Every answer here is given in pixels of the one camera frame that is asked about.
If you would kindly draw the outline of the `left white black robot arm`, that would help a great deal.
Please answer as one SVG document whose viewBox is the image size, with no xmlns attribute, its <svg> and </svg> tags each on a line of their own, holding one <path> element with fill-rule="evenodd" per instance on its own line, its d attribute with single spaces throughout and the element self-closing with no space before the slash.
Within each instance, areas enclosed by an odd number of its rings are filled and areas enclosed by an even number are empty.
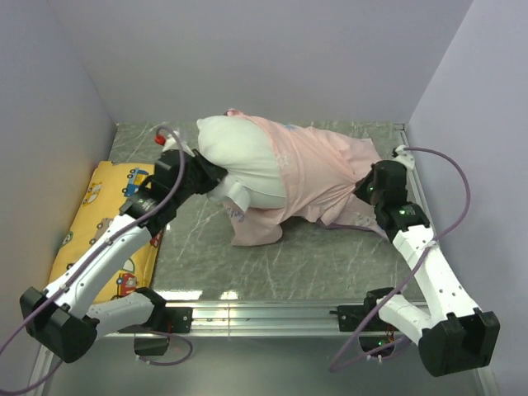
<svg viewBox="0 0 528 396">
<path fill-rule="evenodd" d="M 199 152 L 162 153 L 153 174 L 120 207 L 96 243 L 44 290 L 31 287 L 21 296 L 27 333 L 72 363 L 108 334 L 132 327 L 167 329 L 167 302 L 147 287 L 105 303 L 95 298 L 128 259 L 176 218 L 188 198 L 214 190 L 227 174 Z"/>
</svg>

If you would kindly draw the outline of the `purple princess print pillowcase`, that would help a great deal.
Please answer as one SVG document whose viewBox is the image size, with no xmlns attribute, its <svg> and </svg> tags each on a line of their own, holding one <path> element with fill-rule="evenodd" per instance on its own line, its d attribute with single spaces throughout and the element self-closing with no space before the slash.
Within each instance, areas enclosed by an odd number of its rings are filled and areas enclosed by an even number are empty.
<svg viewBox="0 0 528 396">
<path fill-rule="evenodd" d="M 292 217 L 328 228 L 360 229 L 386 236 L 375 221 L 372 207 L 353 193 L 356 183 L 381 159 L 371 139 L 313 126 L 283 125 L 234 109 L 226 114 L 251 121 L 266 133 L 285 187 L 285 205 L 279 209 L 250 205 L 244 215 L 237 216 L 239 205 L 225 206 L 234 230 L 232 245 L 275 243 L 282 237 L 282 223 Z"/>
</svg>

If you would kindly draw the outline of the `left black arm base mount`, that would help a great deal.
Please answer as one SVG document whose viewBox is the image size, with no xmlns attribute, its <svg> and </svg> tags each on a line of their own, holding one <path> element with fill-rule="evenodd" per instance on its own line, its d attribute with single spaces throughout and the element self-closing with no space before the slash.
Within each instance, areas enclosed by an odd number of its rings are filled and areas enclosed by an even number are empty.
<svg viewBox="0 0 528 396">
<path fill-rule="evenodd" d="M 193 308 L 168 308 L 158 324 L 134 326 L 134 353 L 136 359 L 148 365 L 173 366 L 186 362 L 194 351 L 192 342 L 185 337 L 191 331 Z M 168 352 L 171 341 L 183 342 L 188 346 L 185 355 L 175 361 L 153 361 Z"/>
</svg>

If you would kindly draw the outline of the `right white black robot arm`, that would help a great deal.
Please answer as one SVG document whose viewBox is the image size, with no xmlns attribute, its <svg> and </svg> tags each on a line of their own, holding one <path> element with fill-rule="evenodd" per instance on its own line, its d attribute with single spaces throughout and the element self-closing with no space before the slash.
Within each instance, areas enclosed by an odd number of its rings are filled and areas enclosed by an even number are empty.
<svg viewBox="0 0 528 396">
<path fill-rule="evenodd" d="M 375 219 L 412 272 L 428 310 L 422 311 L 398 291 L 368 304 L 366 325 L 380 330 L 391 324 L 417 345 L 426 370 L 434 377 L 489 365 L 500 323 L 484 312 L 451 270 L 430 220 L 408 200 L 407 168 L 394 160 L 372 165 L 357 183 L 355 195 L 373 205 Z"/>
</svg>

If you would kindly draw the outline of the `white pillow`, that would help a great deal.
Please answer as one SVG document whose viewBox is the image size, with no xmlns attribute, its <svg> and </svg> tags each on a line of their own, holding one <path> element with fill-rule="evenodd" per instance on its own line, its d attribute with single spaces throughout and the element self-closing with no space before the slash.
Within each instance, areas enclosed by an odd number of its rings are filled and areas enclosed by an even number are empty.
<svg viewBox="0 0 528 396">
<path fill-rule="evenodd" d="M 286 192 L 267 134 L 250 120 L 213 115 L 197 122 L 199 152 L 228 171 L 207 197 L 215 202 L 274 210 L 285 207 Z"/>
</svg>

